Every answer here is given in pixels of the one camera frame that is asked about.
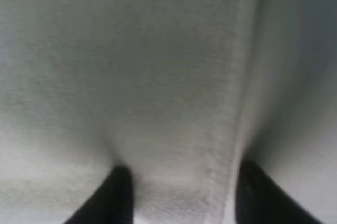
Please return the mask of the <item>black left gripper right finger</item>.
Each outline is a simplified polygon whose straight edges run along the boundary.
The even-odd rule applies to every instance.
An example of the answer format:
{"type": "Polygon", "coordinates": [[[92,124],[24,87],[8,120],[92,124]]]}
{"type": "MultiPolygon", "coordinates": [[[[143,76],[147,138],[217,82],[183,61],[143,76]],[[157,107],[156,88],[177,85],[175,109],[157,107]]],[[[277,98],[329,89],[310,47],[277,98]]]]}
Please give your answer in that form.
{"type": "Polygon", "coordinates": [[[254,162],[240,166],[235,196],[239,224],[318,224],[254,162]]]}

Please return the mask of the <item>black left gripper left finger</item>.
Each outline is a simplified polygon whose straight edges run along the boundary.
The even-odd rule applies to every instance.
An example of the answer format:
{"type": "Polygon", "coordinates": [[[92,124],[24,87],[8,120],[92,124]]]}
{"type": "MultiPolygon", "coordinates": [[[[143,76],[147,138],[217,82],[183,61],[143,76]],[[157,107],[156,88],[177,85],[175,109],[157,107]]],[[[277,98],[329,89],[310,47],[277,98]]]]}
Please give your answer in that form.
{"type": "Polygon", "coordinates": [[[134,186],[130,169],[116,166],[68,224],[129,224],[134,222],[134,186]]]}

